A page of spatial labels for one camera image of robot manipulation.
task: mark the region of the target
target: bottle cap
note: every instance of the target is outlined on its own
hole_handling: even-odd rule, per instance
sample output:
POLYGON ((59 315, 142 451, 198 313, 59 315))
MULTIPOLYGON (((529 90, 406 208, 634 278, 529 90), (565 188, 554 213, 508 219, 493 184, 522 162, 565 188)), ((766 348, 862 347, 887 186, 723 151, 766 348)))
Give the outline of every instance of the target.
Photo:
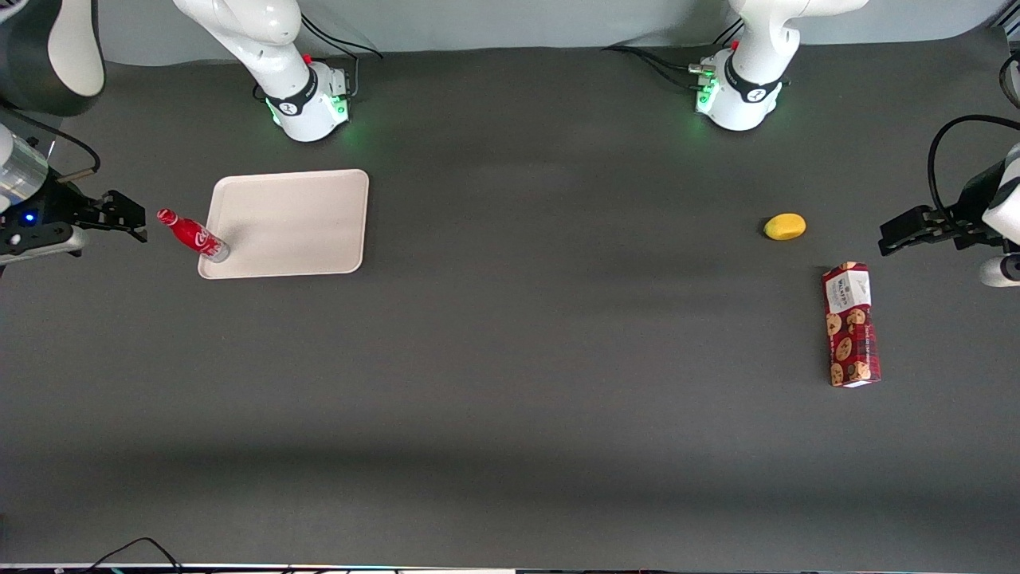
POLYGON ((160 220, 163 224, 171 225, 177 222, 177 214, 169 209, 160 209, 156 211, 156 218, 160 220))

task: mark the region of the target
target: black cable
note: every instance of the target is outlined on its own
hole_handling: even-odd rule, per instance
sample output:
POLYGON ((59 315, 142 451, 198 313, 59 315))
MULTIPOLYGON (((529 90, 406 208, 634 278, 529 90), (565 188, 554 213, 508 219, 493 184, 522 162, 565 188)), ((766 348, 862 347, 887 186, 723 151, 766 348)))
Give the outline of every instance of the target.
POLYGON ((942 199, 938 195, 938 186, 935 184, 935 152, 938 150, 938 144, 942 141, 946 133, 952 129, 954 125, 965 121, 984 121, 1020 131, 1020 121, 999 117, 998 115, 972 113, 951 119, 948 123, 942 125, 940 129, 938 129, 934 139, 931 140, 931 147, 928 148, 928 191, 931 192, 931 201, 935 204, 935 210, 938 211, 938 214, 941 215, 941 217, 949 223, 950 227, 961 237, 967 234, 966 230, 960 226, 960 223, 957 222, 955 216, 950 216, 949 209, 947 209, 946 205, 942 204, 942 199))
POLYGON ((1008 77, 1010 74, 1010 66, 1013 62, 1020 61, 1020 52, 1014 52, 1010 54, 1010 57, 1006 58, 1003 65, 999 68, 999 87, 1006 94, 1006 99, 1010 100, 1015 107, 1020 108, 1020 98, 1017 98, 1016 90, 1013 88, 1013 82, 1008 77))
POLYGON ((345 54, 347 54, 348 56, 351 56, 354 59, 358 59, 358 56, 354 52, 352 52, 352 51, 348 50, 347 48, 345 48, 345 47, 343 47, 343 46, 341 46, 341 45, 339 45, 339 44, 337 44, 335 42, 332 42, 328 39, 326 39, 325 36, 323 36, 322 33, 318 31, 318 29, 313 28, 314 24, 311 23, 311 20, 306 20, 306 19, 304 19, 304 17, 302 17, 301 18, 301 23, 303 23, 304 27, 308 29, 308 32, 311 32, 312 35, 315 36, 315 38, 318 38, 322 42, 325 42, 326 45, 333 46, 334 48, 337 48, 338 50, 344 52, 345 54))
POLYGON ((322 29, 320 29, 315 22, 313 22, 311 20, 311 18, 309 18, 308 16, 306 16, 304 14, 302 14, 302 16, 301 16, 301 21, 305 22, 305 24, 308 25, 309 30, 314 29, 314 30, 318 31, 319 34, 321 34, 322 36, 325 36, 326 38, 328 38, 329 40, 333 40, 334 42, 339 42, 339 43, 344 44, 346 46, 352 46, 352 47, 355 47, 355 48, 361 48, 362 50, 365 50, 366 52, 371 52, 371 53, 375 54, 376 56, 379 57, 379 59, 384 59, 382 58, 382 54, 379 53, 379 51, 376 50, 376 49, 374 49, 374 48, 369 48, 368 46, 364 46, 362 44, 356 44, 354 42, 348 42, 347 40, 341 40, 340 38, 336 38, 334 36, 329 36, 325 32, 323 32, 322 29))
POLYGON ((743 21, 741 22, 741 25, 736 27, 736 30, 734 30, 725 40, 723 40, 722 45, 725 46, 726 44, 729 44, 729 42, 733 38, 735 38, 736 35, 740 34, 740 32, 742 30, 744 30, 744 22, 743 21))
POLYGON ((663 59, 663 58, 661 58, 661 57, 653 54, 652 52, 649 52, 648 50, 643 50, 641 48, 634 48, 633 46, 623 46, 621 44, 613 44, 612 46, 606 46, 605 48, 603 48, 603 50, 607 50, 607 51, 610 51, 610 52, 623 52, 623 53, 627 53, 627 54, 634 54, 636 56, 644 56, 645 58, 651 59, 651 60, 653 60, 653 61, 655 61, 655 62, 657 62, 657 63, 659 63, 659 64, 661 64, 661 65, 663 65, 665 67, 668 67, 669 69, 675 69, 677 71, 686 71, 687 70, 687 66, 685 66, 685 65, 678 64, 678 63, 673 63, 673 62, 671 62, 669 60, 665 60, 665 59, 663 59))
POLYGON ((134 540, 132 540, 131 542, 128 542, 126 544, 120 546, 119 549, 117 549, 117 550, 115 550, 115 551, 113 551, 111 553, 107 553, 107 554, 103 555, 103 558, 97 560, 95 563, 93 563, 92 566, 86 568, 85 570, 82 570, 82 573, 84 574, 86 572, 92 572, 100 564, 106 562, 106 560, 109 559, 111 556, 113 556, 113 555, 115 555, 117 553, 123 552, 123 551, 125 551, 125 550, 134 546, 135 544, 137 544, 139 542, 149 542, 150 544, 156 546, 156 549, 160 553, 162 553, 164 557, 166 557, 166 560, 169 561, 170 566, 173 567, 173 570, 175 570, 177 574, 182 574, 182 572, 184 571, 184 566, 180 562, 177 562, 177 559, 173 558, 173 556, 171 556, 170 553, 166 552, 166 549, 164 549, 163 546, 159 545, 159 542, 153 540, 152 538, 150 538, 148 536, 142 536, 141 538, 135 538, 134 540))
POLYGON ((72 178, 78 178, 78 177, 80 177, 82 175, 88 175, 88 174, 92 174, 92 173, 95 173, 95 172, 99 171, 99 165, 101 163, 101 161, 99 159, 99 154, 96 153, 96 150, 94 150, 91 147, 89 147, 89 145, 86 144, 85 142, 83 142, 82 140, 80 140, 80 139, 78 139, 74 136, 71 136, 69 134, 65 134, 64 132, 61 132, 60 129, 57 129, 56 127, 51 127, 51 126, 47 125, 46 123, 43 123, 42 121, 39 121, 37 119, 33 119, 32 117, 29 117, 28 115, 21 113, 20 111, 14 109, 12 107, 4 106, 4 109, 6 109, 7 111, 13 113, 19 119, 21 119, 22 121, 24 121, 26 123, 28 123, 30 125, 35 125, 36 127, 39 127, 40 129, 43 129, 45 132, 49 132, 49 133, 53 134, 54 136, 57 136, 57 137, 60 137, 60 138, 63 138, 65 140, 69 141, 70 143, 72 143, 72 144, 76 145, 78 147, 84 149, 86 153, 88 153, 89 155, 92 156, 92 167, 87 167, 85 169, 81 169, 81 170, 74 171, 73 173, 70 173, 69 175, 64 175, 63 177, 61 177, 61 179, 69 180, 69 179, 67 179, 67 177, 70 176, 70 175, 76 175, 75 177, 72 177, 72 178))
POLYGON ((715 40, 712 41, 712 44, 718 44, 719 40, 722 40, 722 37, 729 34, 729 31, 732 30, 733 27, 738 23, 744 23, 744 18, 737 17, 735 20, 733 20, 733 23, 729 24, 726 28, 726 30, 723 30, 722 32, 719 33, 718 36, 715 37, 715 40))
POLYGON ((658 73, 664 80, 666 80, 666 82, 669 82, 670 84, 672 84, 674 86, 677 86, 679 88, 684 88, 684 89, 688 88, 688 86, 686 84, 683 84, 683 83, 677 81, 672 75, 669 75, 669 73, 667 73, 666 70, 664 70, 664 69, 660 68, 658 65, 656 65, 654 60, 649 59, 646 56, 644 56, 643 54, 640 54, 638 52, 633 52, 633 51, 630 51, 630 50, 620 50, 620 49, 617 49, 617 48, 618 47, 609 46, 609 47, 603 48, 603 50, 608 50, 610 52, 623 52, 623 53, 633 54, 633 55, 638 56, 643 62, 647 63, 652 69, 654 69, 656 73, 658 73))

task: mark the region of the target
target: cookie image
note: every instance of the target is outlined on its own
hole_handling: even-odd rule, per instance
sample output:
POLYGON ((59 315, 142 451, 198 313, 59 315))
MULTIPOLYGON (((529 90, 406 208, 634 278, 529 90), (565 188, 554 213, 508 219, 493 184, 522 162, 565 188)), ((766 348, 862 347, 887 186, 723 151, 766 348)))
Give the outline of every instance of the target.
POLYGON ((850 313, 847 314, 847 323, 851 323, 853 325, 864 325, 865 319, 867 319, 867 315, 859 309, 851 310, 850 313))
POLYGON ((825 330, 828 331, 829 337, 838 333, 840 327, 843 327, 843 320, 839 319, 838 315, 830 313, 825 316, 825 330))
POLYGON ((845 337, 839 342, 839 346, 835 348, 835 360, 836 361, 847 361, 850 357, 850 352, 854 350, 854 342, 850 337, 845 337))
POLYGON ((839 387, 843 386, 843 367, 833 363, 832 368, 829 369, 829 374, 832 376, 832 386, 839 387))
POLYGON ((867 363, 857 361, 847 367, 847 373, 851 381, 866 381, 871 378, 871 367, 868 367, 867 363))

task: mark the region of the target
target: metal cylinder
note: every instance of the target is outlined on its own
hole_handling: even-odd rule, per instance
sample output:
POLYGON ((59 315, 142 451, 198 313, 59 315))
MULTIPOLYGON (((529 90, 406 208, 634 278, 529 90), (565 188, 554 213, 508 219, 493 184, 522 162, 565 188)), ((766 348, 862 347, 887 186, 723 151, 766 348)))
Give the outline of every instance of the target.
POLYGON ((0 213, 39 191, 49 169, 42 153, 0 124, 0 213))

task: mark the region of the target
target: red box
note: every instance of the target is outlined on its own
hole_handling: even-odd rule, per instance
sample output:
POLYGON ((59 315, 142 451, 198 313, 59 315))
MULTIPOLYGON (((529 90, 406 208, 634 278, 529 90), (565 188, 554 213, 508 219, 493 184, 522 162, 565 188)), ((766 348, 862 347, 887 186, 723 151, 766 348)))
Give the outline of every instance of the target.
POLYGON ((882 380, 871 322, 868 265, 848 261, 822 275, 829 376, 833 387, 854 388, 882 380))

